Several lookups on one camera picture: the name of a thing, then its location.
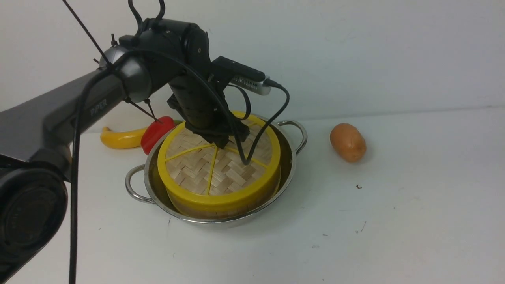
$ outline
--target yellow steamer rim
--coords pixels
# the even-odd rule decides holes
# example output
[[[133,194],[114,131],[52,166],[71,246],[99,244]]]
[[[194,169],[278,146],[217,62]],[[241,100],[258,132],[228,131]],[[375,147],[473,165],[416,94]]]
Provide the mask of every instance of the yellow steamer rim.
[[[234,112],[234,115],[244,116],[239,112]],[[242,144],[247,156],[252,140],[256,138],[259,129],[265,125],[265,122],[250,115],[244,123],[250,128],[249,137]],[[266,161],[265,155],[261,156],[261,148],[268,149],[266,156],[270,156],[270,161]],[[203,138],[200,139],[199,135],[187,130],[183,122],[174,128],[163,141],[158,154],[158,171],[170,200],[179,212],[196,218],[228,218],[245,214],[275,195],[280,181],[280,151],[277,135],[271,127],[268,127],[258,143],[251,163],[244,166],[235,143],[230,142],[225,149],[218,149],[215,144],[209,144]],[[191,153],[196,155],[194,157],[196,159],[193,161],[185,157]],[[223,165],[219,161],[220,158],[224,160],[224,157],[231,157],[228,159],[227,166],[238,169],[239,173],[237,176],[237,172],[228,171],[228,174],[233,175],[236,180],[240,180],[242,185],[234,183],[223,190],[222,186],[227,186],[229,182],[222,181],[228,177],[222,171],[215,171],[215,166],[218,165],[219,170],[223,170]],[[179,162],[183,163],[184,159],[185,164],[194,165],[196,168],[206,168],[203,171],[205,176],[191,171],[186,175],[186,178],[199,179],[197,185],[192,183],[192,180],[186,183],[186,185],[190,184],[186,187],[193,187],[191,190],[184,187],[185,178],[179,176],[184,169],[174,166]],[[246,180],[240,176],[240,172],[247,173],[251,177]]]

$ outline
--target woven bamboo lid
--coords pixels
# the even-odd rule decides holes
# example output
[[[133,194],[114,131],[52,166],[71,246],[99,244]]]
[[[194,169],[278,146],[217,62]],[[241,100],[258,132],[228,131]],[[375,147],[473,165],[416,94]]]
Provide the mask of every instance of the woven bamboo lid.
[[[244,123],[250,131],[242,143],[247,156],[265,123],[255,116]],[[245,213],[271,197],[278,186],[279,161],[279,141],[270,127],[261,136],[251,163],[243,165],[234,138],[219,149],[181,124],[163,142],[158,169],[181,213],[219,218]]]

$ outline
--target toy red pepper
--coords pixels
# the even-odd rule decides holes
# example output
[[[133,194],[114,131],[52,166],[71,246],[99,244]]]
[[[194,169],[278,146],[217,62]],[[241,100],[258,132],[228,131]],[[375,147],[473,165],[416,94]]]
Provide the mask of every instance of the toy red pepper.
[[[157,121],[151,123],[140,140],[140,145],[146,155],[149,155],[156,142],[158,142],[163,135],[175,127],[175,122],[170,116],[162,116],[158,119],[161,123]]]

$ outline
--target toy banana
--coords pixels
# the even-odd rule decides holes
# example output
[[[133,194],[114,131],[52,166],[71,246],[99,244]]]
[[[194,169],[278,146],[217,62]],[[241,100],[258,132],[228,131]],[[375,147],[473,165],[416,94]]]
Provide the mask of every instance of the toy banana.
[[[128,149],[140,146],[140,140],[144,135],[147,127],[125,131],[125,132],[114,132],[108,127],[102,128],[102,134],[100,135],[100,140],[102,143],[112,149]]]

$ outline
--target stainless steel pot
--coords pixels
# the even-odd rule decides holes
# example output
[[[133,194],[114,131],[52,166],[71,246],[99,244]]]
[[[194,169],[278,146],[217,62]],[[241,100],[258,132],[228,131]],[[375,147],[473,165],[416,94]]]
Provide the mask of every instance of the stainless steel pot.
[[[301,131],[302,135],[301,143],[298,145],[296,150],[289,143],[289,141],[286,138],[286,134],[281,129],[280,126],[283,125],[293,125],[296,126]],[[307,144],[307,132],[305,131],[305,128],[297,121],[294,120],[281,121],[278,122],[277,124],[272,124],[272,128],[277,134],[277,137],[279,138],[279,142],[281,145],[281,162],[280,162],[281,181],[279,185],[279,191],[269,201],[265,202],[263,205],[245,214],[224,219],[199,219],[182,215],[175,209],[175,207],[173,206],[172,202],[168,197],[167,190],[163,185],[163,182],[161,181],[160,175],[158,173],[158,163],[157,163],[160,146],[167,137],[168,133],[163,138],[161,138],[158,141],[158,143],[153,147],[153,150],[147,157],[147,160],[144,165],[134,167],[126,174],[125,179],[126,190],[130,194],[130,196],[133,197],[134,199],[145,203],[156,204],[168,214],[192,223],[226,223],[252,216],[253,214],[269,206],[272,202],[274,202],[277,198],[279,198],[279,196],[281,196],[281,194],[286,190],[294,175],[294,170],[296,166],[296,156],[303,150],[303,148]],[[150,198],[139,195],[133,190],[131,186],[131,177],[135,173],[138,173],[140,171],[144,171],[144,184],[145,188],[147,189],[147,193],[149,193]]]

